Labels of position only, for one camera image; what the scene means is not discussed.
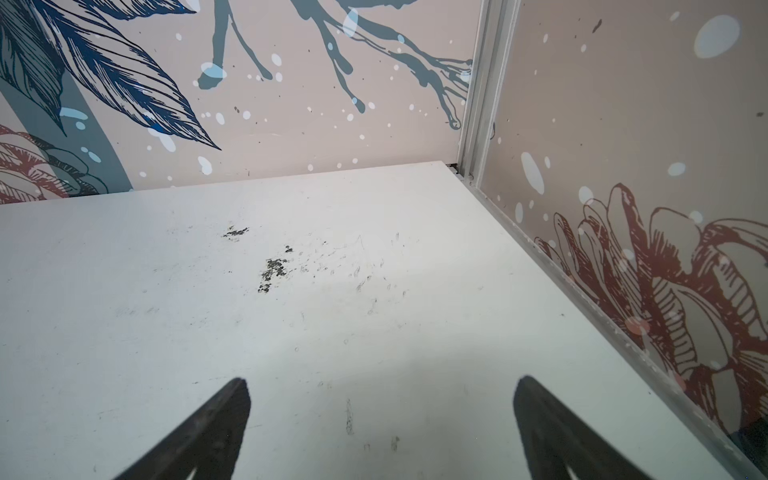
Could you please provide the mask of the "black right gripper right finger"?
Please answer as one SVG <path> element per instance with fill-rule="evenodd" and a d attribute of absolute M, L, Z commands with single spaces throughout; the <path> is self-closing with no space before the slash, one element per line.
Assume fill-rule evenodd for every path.
<path fill-rule="evenodd" d="M 519 380 L 512 405 L 532 479 L 650 479 L 535 378 Z"/>

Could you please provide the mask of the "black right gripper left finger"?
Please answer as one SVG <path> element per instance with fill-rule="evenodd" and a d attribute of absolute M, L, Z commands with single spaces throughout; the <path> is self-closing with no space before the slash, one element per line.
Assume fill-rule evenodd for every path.
<path fill-rule="evenodd" d="M 251 409 L 247 382 L 234 378 L 118 475 L 120 479 L 230 479 Z"/>

